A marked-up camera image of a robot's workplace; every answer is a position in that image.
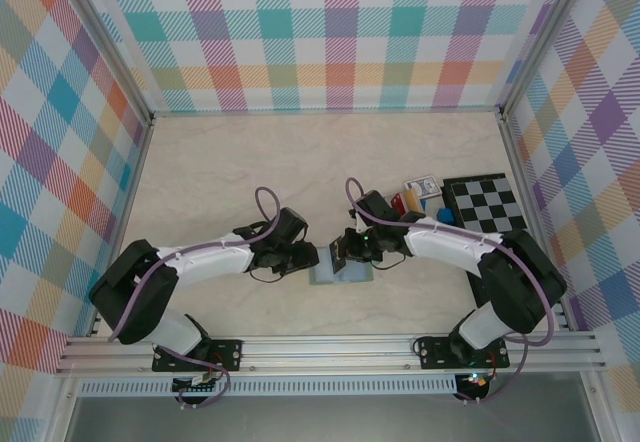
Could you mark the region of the pale green card holder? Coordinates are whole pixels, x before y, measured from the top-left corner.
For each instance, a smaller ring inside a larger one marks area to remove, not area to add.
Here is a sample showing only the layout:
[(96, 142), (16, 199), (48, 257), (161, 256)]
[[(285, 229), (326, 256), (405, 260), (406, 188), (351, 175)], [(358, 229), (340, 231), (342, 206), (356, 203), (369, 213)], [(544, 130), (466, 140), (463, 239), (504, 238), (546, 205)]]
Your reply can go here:
[(328, 246), (318, 248), (319, 263), (311, 268), (311, 285), (340, 285), (370, 282), (373, 280), (373, 268), (369, 264), (348, 260), (338, 272), (333, 273)]

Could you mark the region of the dark plastic card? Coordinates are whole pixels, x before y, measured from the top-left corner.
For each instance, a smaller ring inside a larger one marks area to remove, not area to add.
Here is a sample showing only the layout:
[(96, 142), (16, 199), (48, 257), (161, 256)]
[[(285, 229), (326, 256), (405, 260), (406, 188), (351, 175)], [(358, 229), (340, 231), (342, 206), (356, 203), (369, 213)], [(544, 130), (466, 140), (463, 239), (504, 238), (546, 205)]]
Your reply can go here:
[(329, 245), (332, 270), (334, 274), (341, 271), (347, 263), (347, 242), (345, 236), (339, 236)]

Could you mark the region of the blue playing card box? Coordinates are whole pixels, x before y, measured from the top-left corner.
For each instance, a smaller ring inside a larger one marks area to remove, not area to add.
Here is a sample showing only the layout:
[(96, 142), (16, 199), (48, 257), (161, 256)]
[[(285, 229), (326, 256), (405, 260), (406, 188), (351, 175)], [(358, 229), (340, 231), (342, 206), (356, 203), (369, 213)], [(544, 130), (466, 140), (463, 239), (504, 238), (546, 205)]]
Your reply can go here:
[(433, 175), (422, 176), (404, 182), (407, 190), (412, 190), (418, 199), (440, 196), (441, 188)]

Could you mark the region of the clear plastic tray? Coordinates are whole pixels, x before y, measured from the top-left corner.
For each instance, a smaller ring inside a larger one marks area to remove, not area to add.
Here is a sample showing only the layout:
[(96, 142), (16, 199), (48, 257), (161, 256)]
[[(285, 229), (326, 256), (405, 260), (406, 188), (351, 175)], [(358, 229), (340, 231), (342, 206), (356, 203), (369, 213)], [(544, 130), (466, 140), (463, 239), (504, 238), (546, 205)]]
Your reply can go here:
[(367, 214), (381, 220), (395, 222), (398, 212), (377, 191), (370, 190), (356, 200), (356, 205)]

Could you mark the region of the black grey chessboard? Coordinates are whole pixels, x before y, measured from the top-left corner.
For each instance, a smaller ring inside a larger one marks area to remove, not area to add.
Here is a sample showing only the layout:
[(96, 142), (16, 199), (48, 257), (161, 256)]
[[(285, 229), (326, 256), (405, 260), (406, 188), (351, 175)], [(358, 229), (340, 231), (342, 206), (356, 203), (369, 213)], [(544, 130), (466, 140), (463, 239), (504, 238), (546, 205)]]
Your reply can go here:
[(441, 189), (456, 227), (484, 233), (527, 229), (504, 173), (447, 178)]

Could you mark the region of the grey metal panel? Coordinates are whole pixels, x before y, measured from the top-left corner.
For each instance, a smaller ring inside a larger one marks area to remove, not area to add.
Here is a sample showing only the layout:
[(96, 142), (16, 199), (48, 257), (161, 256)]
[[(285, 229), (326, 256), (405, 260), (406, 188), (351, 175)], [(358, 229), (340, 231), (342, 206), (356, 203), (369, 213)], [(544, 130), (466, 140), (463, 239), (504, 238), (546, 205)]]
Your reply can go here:
[(65, 442), (600, 442), (581, 409), (531, 413), (431, 397), (84, 398)]

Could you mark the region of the wide aluminium mounting rail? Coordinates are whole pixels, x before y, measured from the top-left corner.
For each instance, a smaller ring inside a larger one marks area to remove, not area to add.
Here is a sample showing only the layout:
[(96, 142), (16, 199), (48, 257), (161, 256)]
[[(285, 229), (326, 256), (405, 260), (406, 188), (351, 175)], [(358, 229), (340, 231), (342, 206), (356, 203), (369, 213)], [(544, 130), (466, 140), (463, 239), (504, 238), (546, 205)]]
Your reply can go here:
[[(414, 335), (243, 336), (238, 375), (417, 374), (431, 355)], [(543, 347), (525, 350), (508, 342), (505, 372), (519, 363), (531, 373), (603, 371), (605, 357), (594, 334), (559, 332)], [(150, 343), (122, 345), (101, 337), (71, 338), (55, 374), (59, 377), (151, 376), (159, 356)]]

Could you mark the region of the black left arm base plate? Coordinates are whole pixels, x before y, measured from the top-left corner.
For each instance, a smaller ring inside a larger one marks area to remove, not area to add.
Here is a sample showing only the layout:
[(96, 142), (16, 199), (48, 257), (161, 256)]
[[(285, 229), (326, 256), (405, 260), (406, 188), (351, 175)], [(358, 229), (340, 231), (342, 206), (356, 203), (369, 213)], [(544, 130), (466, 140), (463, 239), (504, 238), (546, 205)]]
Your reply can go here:
[(210, 339), (201, 341), (194, 349), (182, 357), (170, 354), (166, 349), (156, 347), (152, 360), (153, 372), (186, 373), (208, 370), (208, 366), (196, 364), (199, 360), (214, 365), (221, 365), (229, 372), (240, 369), (242, 344), (239, 339)]

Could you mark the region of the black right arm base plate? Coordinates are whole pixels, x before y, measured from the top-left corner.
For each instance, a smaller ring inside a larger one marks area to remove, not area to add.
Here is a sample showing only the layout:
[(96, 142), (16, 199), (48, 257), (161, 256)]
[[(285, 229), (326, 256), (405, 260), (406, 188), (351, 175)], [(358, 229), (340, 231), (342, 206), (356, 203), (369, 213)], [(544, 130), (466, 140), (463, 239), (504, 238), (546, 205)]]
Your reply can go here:
[(493, 369), (510, 366), (506, 344), (501, 338), (483, 349), (475, 349), (462, 338), (423, 336), (413, 341), (412, 350), (419, 358), (423, 370)]

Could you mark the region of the aluminium frame post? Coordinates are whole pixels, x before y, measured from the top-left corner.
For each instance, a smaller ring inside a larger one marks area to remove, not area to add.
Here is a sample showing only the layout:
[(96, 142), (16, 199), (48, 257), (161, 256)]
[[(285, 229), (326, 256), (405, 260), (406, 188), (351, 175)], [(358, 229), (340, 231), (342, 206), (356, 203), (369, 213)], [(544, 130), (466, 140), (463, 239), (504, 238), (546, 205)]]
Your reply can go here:
[(147, 126), (151, 126), (153, 124), (152, 111), (92, 1), (70, 1), (134, 111)]
[(496, 99), (501, 122), (509, 120), (575, 4), (576, 0), (531, 0), (515, 48), (506, 59), (505, 80)]

